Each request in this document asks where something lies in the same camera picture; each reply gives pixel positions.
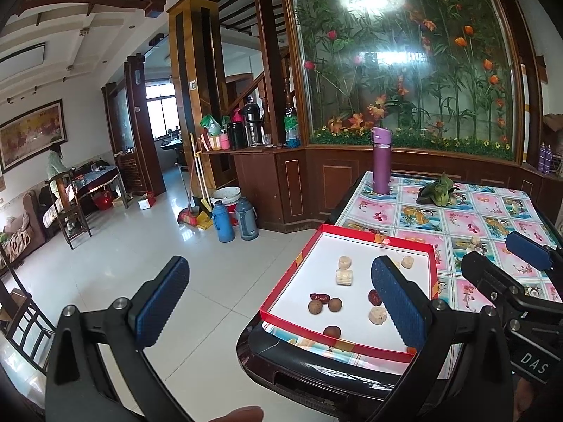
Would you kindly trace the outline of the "person's right hand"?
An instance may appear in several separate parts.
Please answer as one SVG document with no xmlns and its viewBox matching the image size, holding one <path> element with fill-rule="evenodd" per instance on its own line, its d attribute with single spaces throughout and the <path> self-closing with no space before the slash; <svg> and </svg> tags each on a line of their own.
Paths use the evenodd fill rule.
<svg viewBox="0 0 563 422">
<path fill-rule="evenodd" d="M 262 422 L 263 409 L 260 406 L 246 406 L 232 410 L 229 414 L 212 419 L 210 422 Z"/>
</svg>

